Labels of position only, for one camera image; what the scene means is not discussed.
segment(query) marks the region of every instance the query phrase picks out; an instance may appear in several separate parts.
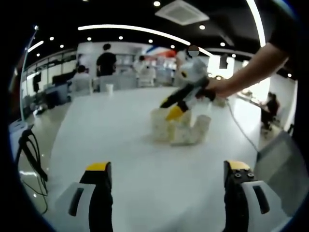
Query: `person sitting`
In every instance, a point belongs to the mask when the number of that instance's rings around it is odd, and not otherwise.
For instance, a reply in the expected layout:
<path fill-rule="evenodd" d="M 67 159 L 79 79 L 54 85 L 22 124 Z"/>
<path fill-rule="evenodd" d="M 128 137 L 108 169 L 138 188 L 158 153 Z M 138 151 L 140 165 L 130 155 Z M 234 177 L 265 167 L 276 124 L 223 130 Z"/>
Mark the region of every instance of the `person sitting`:
<path fill-rule="evenodd" d="M 136 73 L 137 78 L 140 76 L 142 70 L 146 67 L 145 57 L 140 56 L 138 60 L 136 60 L 133 64 L 133 70 Z"/>
<path fill-rule="evenodd" d="M 279 109 L 279 102 L 277 96 L 274 93 L 269 92 L 267 97 L 267 102 L 265 104 L 260 104 L 261 106 L 261 121 L 266 130 L 270 130 L 270 122 L 277 115 Z"/>

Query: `cup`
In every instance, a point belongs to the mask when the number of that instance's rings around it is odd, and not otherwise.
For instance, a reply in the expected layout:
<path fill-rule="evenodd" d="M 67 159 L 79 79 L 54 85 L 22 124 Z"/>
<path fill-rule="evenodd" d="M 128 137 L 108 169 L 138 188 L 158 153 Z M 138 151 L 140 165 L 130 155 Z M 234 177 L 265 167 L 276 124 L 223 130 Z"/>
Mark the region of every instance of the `cup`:
<path fill-rule="evenodd" d="M 113 94 L 113 88 L 114 88 L 113 84 L 106 84 L 106 89 L 107 89 L 108 95 L 111 96 Z"/>

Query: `black ceiling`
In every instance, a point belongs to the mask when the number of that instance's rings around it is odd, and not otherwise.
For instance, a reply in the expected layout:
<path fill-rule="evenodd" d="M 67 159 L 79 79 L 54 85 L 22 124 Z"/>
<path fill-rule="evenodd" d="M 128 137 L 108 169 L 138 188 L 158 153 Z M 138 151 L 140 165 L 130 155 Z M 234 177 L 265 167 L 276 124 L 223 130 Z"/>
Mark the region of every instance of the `black ceiling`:
<path fill-rule="evenodd" d="M 78 43 L 92 41 L 118 41 L 119 35 L 125 42 L 148 43 L 154 45 L 183 49 L 184 45 L 173 40 L 146 32 L 125 29 L 91 29 L 78 31 L 79 26 L 93 24 L 123 24 L 155 29 L 188 40 L 200 47 L 220 47 L 225 42 L 222 34 L 231 39 L 234 46 L 225 48 L 255 53 L 259 48 L 255 22 L 246 0 L 186 0 L 210 17 L 202 22 L 205 30 L 198 28 L 200 23 L 180 26 L 166 19 L 155 16 L 155 12 L 173 0 L 161 0 L 160 7 L 154 7 L 153 0 L 36 0 L 23 1 L 21 20 L 38 25 L 39 30 L 32 45 L 44 40 L 44 44 L 29 53 L 27 65 L 59 52 L 60 44 L 65 48 L 77 47 Z M 259 9 L 266 39 L 274 27 L 274 6 L 269 0 L 255 0 Z"/>

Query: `cable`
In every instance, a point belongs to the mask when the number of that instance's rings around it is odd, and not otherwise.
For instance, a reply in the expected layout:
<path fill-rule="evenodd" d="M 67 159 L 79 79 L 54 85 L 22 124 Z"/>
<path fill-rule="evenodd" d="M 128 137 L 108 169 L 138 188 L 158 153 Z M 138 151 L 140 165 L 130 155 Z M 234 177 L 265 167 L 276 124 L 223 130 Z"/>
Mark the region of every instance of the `cable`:
<path fill-rule="evenodd" d="M 32 136 L 35 140 L 35 145 L 34 143 L 30 140 L 30 136 Z M 30 149 L 27 146 L 27 143 L 30 143 L 33 150 L 34 150 L 34 155 L 32 154 L 32 152 L 30 151 Z M 38 173 L 39 176 L 37 176 L 37 181 L 38 181 L 38 185 L 40 188 L 41 192 L 38 192 L 37 190 L 35 190 L 33 187 L 31 187 L 29 184 L 27 184 L 24 180 L 22 180 L 22 183 L 24 183 L 27 187 L 29 187 L 30 189 L 32 189 L 35 193 L 37 193 L 38 195 L 43 197 L 44 203 L 45 203 L 45 210 L 42 212 L 42 215 L 44 215 L 47 210 L 48 210 L 48 204 L 46 201 L 46 198 L 48 196 L 48 190 L 46 187 L 46 181 L 45 179 L 42 177 L 42 174 L 45 175 L 45 178 L 47 179 L 47 175 L 46 173 L 42 170 L 41 168 L 41 157 L 40 157 L 40 148 L 39 148 L 39 144 L 38 141 L 35 137 L 35 135 L 33 134 L 33 132 L 31 131 L 31 129 L 28 129 L 26 131 L 23 132 L 23 135 L 19 141 L 19 150 L 18 152 L 21 153 L 21 151 L 23 150 L 25 152 L 25 155 L 31 165 L 31 167 L 33 168 L 34 171 L 36 171 Z"/>
<path fill-rule="evenodd" d="M 232 108 L 231 108 L 231 105 L 230 105 L 230 102 L 228 101 L 228 99 L 226 99 L 226 103 L 227 103 L 227 106 L 228 106 L 228 109 L 231 113 L 231 116 L 234 120 L 234 122 L 236 123 L 236 125 L 238 126 L 239 130 L 241 131 L 241 133 L 246 137 L 246 139 L 249 141 L 249 143 L 251 143 L 251 145 L 253 146 L 253 148 L 256 150 L 256 152 L 259 153 L 259 150 L 258 148 L 255 146 L 255 144 L 249 139 L 249 137 L 246 135 L 246 133 L 243 131 L 243 129 L 241 128 L 240 124 L 237 122 L 234 114 L 233 114 L 233 111 L 232 111 Z"/>
<path fill-rule="evenodd" d="M 37 190 L 35 190 L 33 187 L 31 187 L 29 184 L 27 184 L 24 180 L 22 180 L 22 182 L 27 185 L 30 189 L 32 189 L 36 194 L 40 195 L 40 196 L 44 196 L 44 197 L 47 197 L 47 195 L 43 194 L 43 193 L 40 193 L 38 192 Z"/>

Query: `person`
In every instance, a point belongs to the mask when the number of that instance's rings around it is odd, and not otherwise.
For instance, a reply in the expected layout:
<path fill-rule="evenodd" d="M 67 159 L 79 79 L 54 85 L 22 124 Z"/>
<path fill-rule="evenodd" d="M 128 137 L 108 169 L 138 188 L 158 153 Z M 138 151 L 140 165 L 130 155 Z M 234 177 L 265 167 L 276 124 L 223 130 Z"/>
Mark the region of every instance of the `person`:
<path fill-rule="evenodd" d="M 300 73 L 303 70 L 301 64 L 304 65 L 304 60 L 299 52 L 306 50 L 308 37 L 304 32 L 306 25 L 297 23 L 297 21 L 307 22 L 305 20 L 307 14 L 304 12 L 306 7 L 302 6 L 302 2 L 291 1 L 294 12 L 296 12 L 293 17 L 282 11 L 279 12 L 270 40 L 258 50 L 247 66 L 238 70 L 228 80 L 211 80 L 207 89 L 213 90 L 219 97 L 228 97 L 271 76 L 284 65 L 287 59 L 290 59 L 292 73 L 298 78 L 295 127 L 292 138 L 304 155 L 304 159 L 309 160 L 309 156 L 305 155 L 307 144 L 303 136 L 304 126 L 307 124 L 304 108 L 306 104 L 299 103 L 309 98 L 308 89 L 304 83 L 306 78 L 302 78 L 303 74 Z"/>
<path fill-rule="evenodd" d="M 116 71 L 116 55 L 109 52 L 112 46 L 109 43 L 104 44 L 103 54 L 97 59 L 97 76 L 112 75 Z"/>
<path fill-rule="evenodd" d="M 133 63 L 133 70 L 137 74 L 137 77 L 140 76 L 141 71 L 146 67 L 145 56 L 140 56 L 138 60 Z"/>
<path fill-rule="evenodd" d="M 176 70 L 180 68 L 184 63 L 190 61 L 192 57 L 189 54 L 189 48 L 187 47 L 185 50 L 179 51 L 176 54 Z"/>
<path fill-rule="evenodd" d="M 277 115 L 279 109 L 279 102 L 274 93 L 268 93 L 268 100 L 266 103 L 260 104 L 261 107 L 261 121 L 266 130 L 269 130 L 269 122 Z"/>
<path fill-rule="evenodd" d="M 90 59 L 90 56 L 88 54 L 79 54 L 78 55 L 77 68 L 79 66 L 83 65 L 86 68 L 85 72 L 89 73 L 90 63 L 91 63 L 91 59 Z"/>

